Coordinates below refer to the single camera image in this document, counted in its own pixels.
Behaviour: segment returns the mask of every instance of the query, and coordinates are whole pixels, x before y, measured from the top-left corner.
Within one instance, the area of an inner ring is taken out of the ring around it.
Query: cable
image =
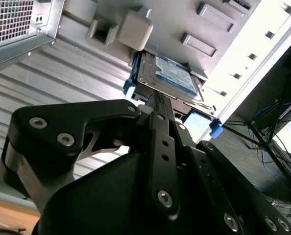
[[[261,190],[261,192],[267,192],[266,190],[262,189],[260,186],[258,186],[257,184],[251,182],[253,186],[257,187],[257,189]]]
[[[289,187],[287,187],[283,182],[281,182],[279,179],[278,179],[278,177],[273,173],[273,172],[271,172],[269,169],[268,169],[268,167],[267,167],[267,165],[266,165],[266,163],[265,163],[265,159],[264,159],[264,152],[262,151],[262,162],[263,162],[263,166],[264,166],[264,168],[268,171],[268,173],[270,173],[280,184],[282,184],[285,188],[287,188],[288,190],[290,190],[291,191],[291,189],[289,188]]]
[[[284,105],[290,105],[290,104],[291,104],[291,102],[288,102],[288,103],[284,103],[284,104],[282,104],[282,106],[284,106]],[[272,106],[273,106],[273,105],[270,105],[270,106],[267,106],[267,107],[265,107],[265,108],[263,108],[263,109],[258,110],[258,111],[254,114],[254,116],[253,116],[252,119],[256,118],[260,113],[262,113],[262,112],[265,111],[266,109],[269,109],[269,108],[272,107]]]
[[[259,150],[257,149],[257,159],[262,162],[262,160],[260,160],[259,158]]]
[[[274,133],[274,136],[276,136],[278,139],[279,139],[279,141],[282,143],[282,145],[283,145],[283,147],[284,147],[284,149],[285,149],[285,151],[287,152],[287,155],[289,156],[289,158],[291,157],[291,155],[290,155],[290,153],[288,152],[288,150],[287,150],[287,148],[286,148],[286,146],[284,145],[284,143],[282,142],[282,140],[277,136],[277,134],[276,133]]]
[[[280,121],[279,123],[284,123],[284,122],[291,122],[291,120],[288,120],[288,121]]]

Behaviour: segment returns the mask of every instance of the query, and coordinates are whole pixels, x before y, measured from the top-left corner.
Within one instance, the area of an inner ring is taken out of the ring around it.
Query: black cable
[[[284,147],[284,149],[285,149],[285,151],[287,152],[287,155],[289,156],[289,158],[291,157],[291,155],[290,155],[290,153],[288,152],[288,150],[287,150],[287,148],[286,148],[286,146],[284,145],[284,143],[282,142],[282,140],[277,136],[277,134],[275,134],[274,133],[274,136],[276,136],[278,139],[279,139],[279,141],[282,143],[282,145],[283,145],[283,147]]]
[[[288,121],[280,121],[279,123],[284,123],[284,122],[291,122],[291,120],[288,120]]]

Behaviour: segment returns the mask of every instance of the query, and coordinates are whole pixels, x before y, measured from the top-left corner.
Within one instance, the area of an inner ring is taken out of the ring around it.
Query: blue cable
[[[268,169],[268,167],[267,167],[267,165],[266,165],[266,163],[265,163],[265,159],[264,159],[264,152],[262,151],[262,163],[263,163],[263,165],[264,165],[264,168],[268,171],[268,173],[270,173],[280,184],[282,184],[285,188],[287,188],[288,190],[290,190],[291,191],[291,188],[289,188],[289,187],[287,187],[283,182],[281,182],[279,179],[278,179],[278,177],[273,173],[273,172],[271,172],[269,169]]]
[[[261,192],[267,192],[266,190],[262,189],[260,186],[258,186],[257,184],[251,182],[251,184],[255,187],[257,187]]]
[[[283,106],[284,106],[284,105],[290,105],[290,104],[291,104],[291,102],[288,102],[288,103],[283,104]],[[265,111],[266,109],[269,109],[270,107],[272,107],[272,105],[267,106],[267,107],[265,107],[265,108],[263,108],[263,109],[257,111],[257,112],[255,113],[255,115],[253,116],[253,118],[257,117],[260,113],[262,113],[262,112]]]

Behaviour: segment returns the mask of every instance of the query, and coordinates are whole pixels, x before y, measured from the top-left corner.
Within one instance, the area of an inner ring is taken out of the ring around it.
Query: corrugated metal panel
[[[63,16],[61,28],[76,22]],[[54,46],[0,71],[0,156],[12,113],[23,106],[124,98],[122,87],[130,74],[128,65],[100,53],[80,41],[77,34],[62,30]],[[75,177],[126,153],[97,154],[79,161]]]

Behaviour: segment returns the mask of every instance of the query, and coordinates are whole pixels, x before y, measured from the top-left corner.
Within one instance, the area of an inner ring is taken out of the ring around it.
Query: screw hole
[[[62,137],[62,140],[63,140],[63,141],[66,141],[66,142],[69,142],[69,141],[70,141],[69,137],[67,137],[67,136],[63,136],[63,137]]]
[[[162,155],[162,158],[163,158],[165,161],[169,161],[169,160],[170,160],[169,157],[168,157],[167,155],[165,155],[165,154]]]
[[[36,124],[37,126],[43,125],[43,122],[41,120],[34,120],[33,123]]]
[[[162,141],[162,144],[166,147],[169,145],[169,143],[167,143],[166,141]]]
[[[210,175],[210,174],[207,174],[207,177],[208,177],[208,179],[209,179],[210,181],[214,182],[214,178],[213,178],[213,176],[212,176],[212,175]]]

